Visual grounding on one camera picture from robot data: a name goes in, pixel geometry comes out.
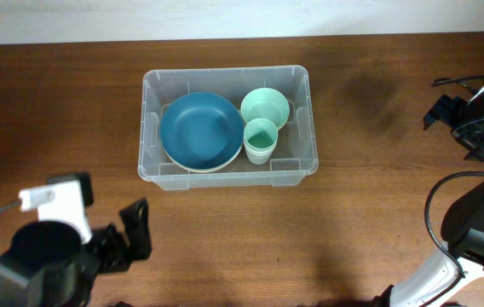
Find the green cup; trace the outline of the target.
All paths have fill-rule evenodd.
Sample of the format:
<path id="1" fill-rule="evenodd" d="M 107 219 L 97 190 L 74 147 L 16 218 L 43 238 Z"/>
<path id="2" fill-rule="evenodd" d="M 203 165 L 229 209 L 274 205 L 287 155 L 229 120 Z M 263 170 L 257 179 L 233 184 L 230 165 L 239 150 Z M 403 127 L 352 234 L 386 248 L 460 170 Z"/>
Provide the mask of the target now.
<path id="1" fill-rule="evenodd" d="M 245 126 L 244 142 L 252 150 L 269 150 L 275 146 L 277 140 L 277 127 L 268 119 L 253 119 Z"/>

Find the beige bowl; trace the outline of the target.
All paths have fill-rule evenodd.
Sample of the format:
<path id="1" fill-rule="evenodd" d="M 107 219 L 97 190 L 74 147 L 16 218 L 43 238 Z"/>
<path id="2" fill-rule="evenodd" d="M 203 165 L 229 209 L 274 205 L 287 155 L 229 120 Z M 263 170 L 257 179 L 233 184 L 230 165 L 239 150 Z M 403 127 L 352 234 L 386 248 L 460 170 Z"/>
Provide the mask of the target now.
<path id="1" fill-rule="evenodd" d="M 239 136 L 168 137 L 163 141 L 168 158 L 182 169 L 211 173 L 230 165 L 239 155 L 243 141 Z"/>

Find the light green small bowl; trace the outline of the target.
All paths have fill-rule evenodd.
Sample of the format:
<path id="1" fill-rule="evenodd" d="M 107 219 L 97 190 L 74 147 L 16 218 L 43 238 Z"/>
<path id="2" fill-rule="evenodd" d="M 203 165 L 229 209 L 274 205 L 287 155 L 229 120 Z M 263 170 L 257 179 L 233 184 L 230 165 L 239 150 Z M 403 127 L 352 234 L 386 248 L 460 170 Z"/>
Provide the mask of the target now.
<path id="1" fill-rule="evenodd" d="M 244 97 L 240 112 L 247 124 L 254 119 L 268 119 L 280 130 L 287 123 L 291 111 L 288 100 L 281 92 L 259 88 Z"/>

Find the dark blue bowl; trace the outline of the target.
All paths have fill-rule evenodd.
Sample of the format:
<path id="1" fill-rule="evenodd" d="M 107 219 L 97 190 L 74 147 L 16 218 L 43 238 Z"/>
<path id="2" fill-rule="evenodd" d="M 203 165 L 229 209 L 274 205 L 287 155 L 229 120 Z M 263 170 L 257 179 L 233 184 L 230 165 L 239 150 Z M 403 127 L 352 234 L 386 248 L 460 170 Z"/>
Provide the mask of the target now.
<path id="1" fill-rule="evenodd" d="M 160 138 L 239 136 L 243 141 L 244 121 L 227 99 L 208 92 L 187 94 L 172 102 L 160 123 Z"/>

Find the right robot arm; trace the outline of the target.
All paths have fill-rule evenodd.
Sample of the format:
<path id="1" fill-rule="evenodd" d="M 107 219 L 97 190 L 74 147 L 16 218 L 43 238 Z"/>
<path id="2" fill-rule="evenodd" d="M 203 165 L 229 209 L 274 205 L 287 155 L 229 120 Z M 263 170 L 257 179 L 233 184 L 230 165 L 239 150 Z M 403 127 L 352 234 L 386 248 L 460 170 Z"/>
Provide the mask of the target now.
<path id="1" fill-rule="evenodd" d="M 443 122 L 455 141 L 467 149 L 468 158 L 484 161 L 484 74 L 478 79 L 483 85 L 470 91 L 469 100 L 442 96 L 423 117 L 423 126 Z M 435 193 L 443 184 L 462 177 L 483 181 L 449 207 L 437 235 L 430 222 Z M 438 181 L 424 205 L 424 224 L 435 252 L 408 279 L 376 296 L 372 305 L 445 306 L 463 287 L 484 277 L 484 171 L 458 172 Z"/>

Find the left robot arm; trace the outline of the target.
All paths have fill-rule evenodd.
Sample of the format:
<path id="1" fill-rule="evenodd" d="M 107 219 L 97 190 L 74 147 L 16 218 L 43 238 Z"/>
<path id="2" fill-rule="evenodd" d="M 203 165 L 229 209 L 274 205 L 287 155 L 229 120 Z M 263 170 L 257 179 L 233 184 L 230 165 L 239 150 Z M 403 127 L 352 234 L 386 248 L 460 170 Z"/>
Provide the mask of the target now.
<path id="1" fill-rule="evenodd" d="M 0 256 L 0 306 L 86 306 L 98 275 L 127 271 L 149 259 L 153 247 L 148 203 L 119 212 L 120 233 L 110 224 L 83 243 L 67 223 L 43 221 L 19 229 Z"/>

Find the grey cup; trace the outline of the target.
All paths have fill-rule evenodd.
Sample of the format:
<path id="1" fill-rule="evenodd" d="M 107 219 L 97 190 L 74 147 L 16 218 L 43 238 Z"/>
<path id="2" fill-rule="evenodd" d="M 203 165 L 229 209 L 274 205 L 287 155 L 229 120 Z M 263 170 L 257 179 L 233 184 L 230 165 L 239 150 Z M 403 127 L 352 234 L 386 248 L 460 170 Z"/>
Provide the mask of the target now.
<path id="1" fill-rule="evenodd" d="M 250 144 L 245 144 L 245 153 L 248 160 L 254 165 L 263 165 L 271 157 L 275 146 L 268 148 L 254 148 Z"/>

